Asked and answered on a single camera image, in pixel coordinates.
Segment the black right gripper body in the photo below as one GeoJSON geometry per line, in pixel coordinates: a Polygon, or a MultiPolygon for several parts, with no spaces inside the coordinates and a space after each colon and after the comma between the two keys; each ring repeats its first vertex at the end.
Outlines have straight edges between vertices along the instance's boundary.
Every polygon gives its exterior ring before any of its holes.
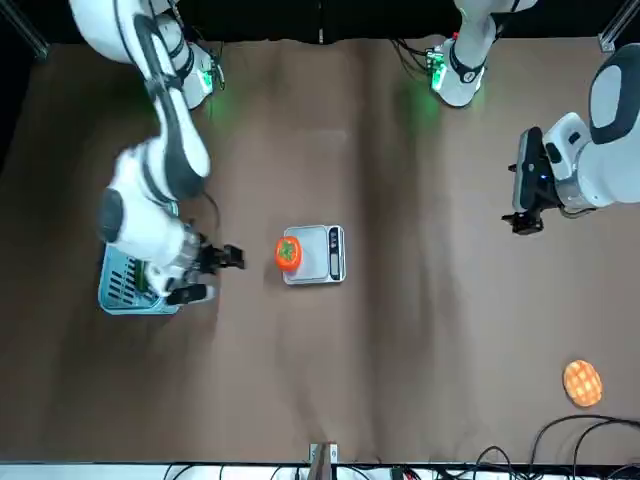
{"type": "Polygon", "coordinates": [[[199,245],[193,268],[199,274],[207,274],[209,272],[209,248],[211,247],[211,243],[208,237],[202,233],[198,234],[198,240],[199,245]]]}

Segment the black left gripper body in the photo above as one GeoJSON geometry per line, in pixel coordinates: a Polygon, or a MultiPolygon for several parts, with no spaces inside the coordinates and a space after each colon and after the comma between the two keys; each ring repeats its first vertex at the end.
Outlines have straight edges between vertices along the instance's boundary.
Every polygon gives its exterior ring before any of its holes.
{"type": "Polygon", "coordinates": [[[540,166],[540,197],[543,205],[561,205],[549,162],[542,162],[540,166]]]}

